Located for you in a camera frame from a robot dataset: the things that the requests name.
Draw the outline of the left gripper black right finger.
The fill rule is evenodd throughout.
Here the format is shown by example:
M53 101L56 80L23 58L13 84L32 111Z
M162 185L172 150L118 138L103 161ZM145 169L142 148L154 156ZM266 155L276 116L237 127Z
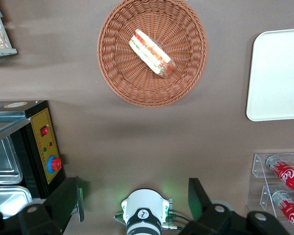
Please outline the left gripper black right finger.
M220 203L212 203L198 178L189 178L188 204L192 220L181 235L248 235L246 218Z

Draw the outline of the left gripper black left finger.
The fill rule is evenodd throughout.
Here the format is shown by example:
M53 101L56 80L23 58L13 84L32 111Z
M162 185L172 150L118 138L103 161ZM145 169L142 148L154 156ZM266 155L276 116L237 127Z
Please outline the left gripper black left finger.
M66 178L43 203L29 204L18 213L21 234L62 235L76 205L76 178Z

